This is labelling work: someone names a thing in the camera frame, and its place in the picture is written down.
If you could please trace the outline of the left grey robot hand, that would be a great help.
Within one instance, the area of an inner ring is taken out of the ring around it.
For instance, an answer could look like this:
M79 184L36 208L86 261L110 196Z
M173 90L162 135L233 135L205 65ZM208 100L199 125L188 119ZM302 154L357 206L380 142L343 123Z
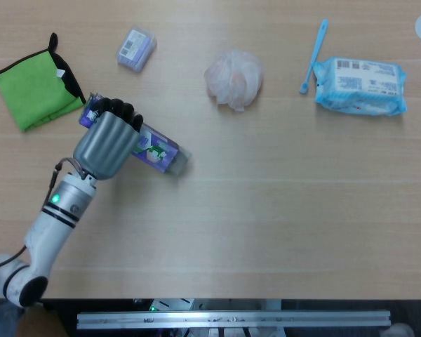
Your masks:
M113 178L137 145L143 116L130 103L101 98L91 105L96 119L73 157L96 180Z

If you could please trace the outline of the purple toothpaste box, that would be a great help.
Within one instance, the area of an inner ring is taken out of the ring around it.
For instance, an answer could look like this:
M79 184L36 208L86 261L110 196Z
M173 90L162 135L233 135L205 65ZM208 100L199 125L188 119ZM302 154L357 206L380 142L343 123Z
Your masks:
M184 171L192 156L188 150L148 124L142 125L132 154L156 170L176 176Z

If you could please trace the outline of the white robot base unit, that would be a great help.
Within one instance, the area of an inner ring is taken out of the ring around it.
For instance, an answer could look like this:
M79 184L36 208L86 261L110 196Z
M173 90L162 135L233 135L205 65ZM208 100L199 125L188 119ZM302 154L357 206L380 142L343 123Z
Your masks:
M282 307L278 298L136 298L133 302L138 310L145 311L258 311Z

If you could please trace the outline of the small purple soap packet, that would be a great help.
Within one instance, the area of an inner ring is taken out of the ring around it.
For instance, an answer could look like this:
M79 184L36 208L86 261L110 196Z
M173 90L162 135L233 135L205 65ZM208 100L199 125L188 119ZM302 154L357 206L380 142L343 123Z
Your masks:
M156 45L153 33L139 27L131 27L116 52L117 64L140 73Z

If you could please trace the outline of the green microfiber cloth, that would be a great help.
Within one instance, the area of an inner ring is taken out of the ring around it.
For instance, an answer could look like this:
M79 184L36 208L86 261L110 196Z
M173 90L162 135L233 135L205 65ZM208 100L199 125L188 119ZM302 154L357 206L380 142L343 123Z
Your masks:
M0 70L0 94L15 124L27 132L84 106L86 99L72 69L56 53L58 36L48 47Z

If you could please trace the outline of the pink mesh bath sponge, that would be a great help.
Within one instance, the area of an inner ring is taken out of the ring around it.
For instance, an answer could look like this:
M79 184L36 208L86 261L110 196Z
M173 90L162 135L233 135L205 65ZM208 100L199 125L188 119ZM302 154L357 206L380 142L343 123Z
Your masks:
M208 93L218 105L243 112L257 97L264 70L260 60L248 51L232 49L217 55L204 73Z

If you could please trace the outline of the blue toothbrush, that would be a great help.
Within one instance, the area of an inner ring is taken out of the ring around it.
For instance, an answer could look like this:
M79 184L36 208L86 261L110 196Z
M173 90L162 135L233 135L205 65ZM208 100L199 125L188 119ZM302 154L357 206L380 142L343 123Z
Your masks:
M307 67L305 78L300 85L300 94L301 95L305 95L308 92L309 79L310 79L310 76L311 76L311 73L312 73L312 69L313 69L314 63L316 62L316 59L318 58L319 51L321 49L321 46L322 46L323 41L324 41L325 36L326 36L326 32L328 30L328 26L329 26L329 20L328 20L328 18L324 18L321 21L318 32L316 34L314 47L313 47L311 57L309 59L309 64L308 64L308 67Z

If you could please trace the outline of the blue wet wipes pack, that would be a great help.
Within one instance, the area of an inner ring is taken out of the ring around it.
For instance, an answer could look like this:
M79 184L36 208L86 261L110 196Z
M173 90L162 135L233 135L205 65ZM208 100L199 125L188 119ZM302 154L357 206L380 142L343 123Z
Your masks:
M332 57L313 66L315 102L335 112L395 116L407 111L406 73L400 65Z

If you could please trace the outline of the aluminium profile rail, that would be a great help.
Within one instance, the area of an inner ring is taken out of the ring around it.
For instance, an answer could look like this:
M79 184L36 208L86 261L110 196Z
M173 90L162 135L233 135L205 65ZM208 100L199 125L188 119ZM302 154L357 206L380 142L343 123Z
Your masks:
M93 330L391 326L390 317L388 310L101 312L78 314L76 327Z

